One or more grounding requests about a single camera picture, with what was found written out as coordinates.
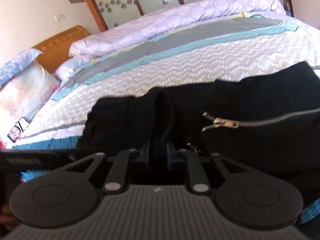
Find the patterned bed cover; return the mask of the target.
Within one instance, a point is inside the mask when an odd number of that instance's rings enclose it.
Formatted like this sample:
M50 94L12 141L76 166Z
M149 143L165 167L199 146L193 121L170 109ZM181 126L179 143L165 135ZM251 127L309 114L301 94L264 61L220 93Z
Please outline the patterned bed cover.
M183 146L200 151L195 139L200 130L187 113L199 99L198 84L238 82L301 61L319 70L319 30L289 16L260 12L185 25L84 65L35 116L13 149L74 149L99 99L140 98L155 88L185 85L189 92L182 102L149 101L141 110L118 111L110 124L99 121L93 142L104 148L118 146L125 135L138 134L144 118L144 140L179 135Z

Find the white wall socket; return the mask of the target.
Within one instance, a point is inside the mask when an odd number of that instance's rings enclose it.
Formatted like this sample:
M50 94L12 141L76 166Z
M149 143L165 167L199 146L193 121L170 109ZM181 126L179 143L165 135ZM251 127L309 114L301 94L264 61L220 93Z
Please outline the white wall socket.
M55 18L55 20L56 20L57 22L59 22L59 21L65 19L65 15L63 15L63 14L61 14L61 15L55 15L54 18Z

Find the lilac rolled duvet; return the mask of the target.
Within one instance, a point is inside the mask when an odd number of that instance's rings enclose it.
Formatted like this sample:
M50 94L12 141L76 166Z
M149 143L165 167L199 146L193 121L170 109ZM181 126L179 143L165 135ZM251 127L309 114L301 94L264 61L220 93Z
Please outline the lilac rolled duvet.
M159 9L73 42L69 48L69 55L88 59L100 57L185 25L254 11L285 14L279 0L199 0Z

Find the wooden headboard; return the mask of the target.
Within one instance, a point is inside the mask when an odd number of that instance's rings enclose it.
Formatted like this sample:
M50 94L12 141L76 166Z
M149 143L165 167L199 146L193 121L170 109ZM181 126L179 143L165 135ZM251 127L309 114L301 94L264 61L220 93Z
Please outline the wooden headboard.
M36 60L47 72L53 74L61 64L71 58L69 56L71 44L89 35L90 33L81 25L58 33L33 46L42 52Z

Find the black pants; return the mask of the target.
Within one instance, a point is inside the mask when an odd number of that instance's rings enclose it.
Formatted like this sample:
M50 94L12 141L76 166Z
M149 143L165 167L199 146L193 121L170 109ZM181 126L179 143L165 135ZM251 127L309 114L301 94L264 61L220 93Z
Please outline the black pants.
M319 199L319 77L300 62L239 82L101 98L77 148L116 154L147 142L220 153L291 183L310 205Z

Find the blue floral pillow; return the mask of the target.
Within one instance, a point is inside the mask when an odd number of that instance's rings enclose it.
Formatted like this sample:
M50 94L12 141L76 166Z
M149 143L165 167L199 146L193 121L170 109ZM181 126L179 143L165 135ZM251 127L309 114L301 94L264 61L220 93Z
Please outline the blue floral pillow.
M1 66L0 85L3 88L16 75L33 63L42 52L35 48L26 49Z

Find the small lilac pillow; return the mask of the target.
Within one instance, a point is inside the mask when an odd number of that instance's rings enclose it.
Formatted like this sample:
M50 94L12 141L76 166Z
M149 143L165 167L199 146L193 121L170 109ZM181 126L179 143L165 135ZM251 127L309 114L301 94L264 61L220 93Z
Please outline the small lilac pillow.
M60 82L68 80L74 72L86 64L86 61L80 57L73 57L62 63L54 72L55 77Z

